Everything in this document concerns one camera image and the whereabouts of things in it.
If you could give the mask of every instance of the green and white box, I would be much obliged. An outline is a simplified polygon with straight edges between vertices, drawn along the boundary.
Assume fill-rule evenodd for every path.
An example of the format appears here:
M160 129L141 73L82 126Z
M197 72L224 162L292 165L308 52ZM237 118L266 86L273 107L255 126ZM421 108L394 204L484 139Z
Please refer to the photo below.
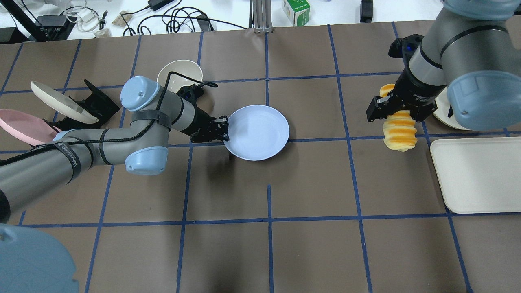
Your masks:
M309 21L311 7L306 0L283 0L282 9L294 27L303 27Z

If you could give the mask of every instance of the black holder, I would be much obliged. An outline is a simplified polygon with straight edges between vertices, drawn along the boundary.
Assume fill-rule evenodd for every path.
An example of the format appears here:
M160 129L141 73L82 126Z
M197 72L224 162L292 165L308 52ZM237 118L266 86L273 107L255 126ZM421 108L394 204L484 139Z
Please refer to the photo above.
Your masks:
M69 117L65 119L50 123L51 126L59 128L61 130L71 129L100 129L101 126L108 122L108 120L119 111L119 106L116 105L104 92L91 84L88 80L83 80L87 85L87 88L91 90L92 94L85 100L75 101L80 107L89 112L92 116L98 118L98 122L87 124L76 121Z
M197 107L197 99L204 94L203 86L216 88L217 84L205 81L199 84L181 87L176 93L195 108L195 123L182 132L190 135L191 142L211 142L212 140L229 141L228 117L226 115L220 116L219 118L211 117L208 113Z
M413 97L414 93L421 93L422 96L436 96L445 87L425 87L421 82L416 81L409 70L409 61L420 47L423 38L424 36L420 34L413 34L406 38L396 39L389 47L389 57L403 59L405 69L388 97L373 97L366 110L368 122L373 122L375 119L386 119L387 116L399 110L409 110L412 119L419 123L438 109L434 100L428 104L417 104L412 99L404 99L404 97Z

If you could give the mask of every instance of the robotic arm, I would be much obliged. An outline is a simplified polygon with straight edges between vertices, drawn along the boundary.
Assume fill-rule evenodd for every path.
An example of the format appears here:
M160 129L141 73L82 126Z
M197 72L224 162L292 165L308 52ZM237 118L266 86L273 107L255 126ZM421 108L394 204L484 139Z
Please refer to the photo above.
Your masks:
M0 162L0 223L96 165L125 164L138 175L161 173L171 128L190 135L192 142L228 140L227 117L210 117L196 106L194 96L201 92L200 86L183 87L181 98L151 79L133 77L121 90L122 105L133 112L129 128L64 131L49 144Z
M521 121L521 52L505 21L521 0L445 0L425 37L397 39L389 55L404 58L405 69L386 97L376 96L367 120L399 110L424 121L447 86L449 117L472 130L504 128Z

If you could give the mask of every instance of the white bowl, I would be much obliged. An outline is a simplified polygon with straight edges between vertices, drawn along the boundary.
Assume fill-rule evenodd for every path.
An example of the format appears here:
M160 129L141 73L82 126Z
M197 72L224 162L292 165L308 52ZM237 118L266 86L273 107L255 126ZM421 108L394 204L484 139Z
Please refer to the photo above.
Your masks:
M260 161L276 155L284 148L290 135L286 118L276 109L251 105L235 111L228 118L226 148L248 161Z
M177 60L167 64L157 75L156 81L160 86L163 87L165 85L166 78L170 71L175 71L198 81L203 80L203 71L197 63L190 60ZM173 74L170 77L168 90L172 93L176 93L181 87L191 86L192 84L195 84L195 82Z

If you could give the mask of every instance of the white table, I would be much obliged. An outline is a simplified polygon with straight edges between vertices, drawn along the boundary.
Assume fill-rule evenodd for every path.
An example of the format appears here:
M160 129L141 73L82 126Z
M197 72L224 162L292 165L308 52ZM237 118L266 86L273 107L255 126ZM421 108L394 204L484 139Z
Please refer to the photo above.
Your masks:
M35 16L39 15L58 15L62 11L59 7L43 4L44 0L24 0L29 9ZM358 23L360 19L360 0L308 0L311 6L310 21L307 26L335 25L341 23ZM73 0L74 5L82 5L83 0ZM147 9L136 15L130 21L130 26L136 29L141 19L150 16L163 14L169 7L178 3L178 0L167 6L153 11ZM95 9L101 16L105 10L108 11L106 17L107 25L112 36L121 36L124 28L114 26L111 22L122 10L137 11L147 5L146 0L88 0L87 6ZM250 0L182 0L181 5L193 6L204 11L209 18L219 19L247 27L250 12ZM282 0L272 0L272 22L274 27L289 27L291 22L283 13ZM374 0L373 22L385 21L407 21L407 20L426 20L435 19L443 7L440 0ZM0 27L14 26L13 20L4 9L0 8ZM147 20L146 25L153 34L166 33L165 25L160 18ZM233 30L236 27L224 24L213 23L216 30ZM18 24L19 30L28 35L28 32ZM190 31L187 26L182 26L181 32ZM83 33L74 28L70 40L91 39L93 32Z

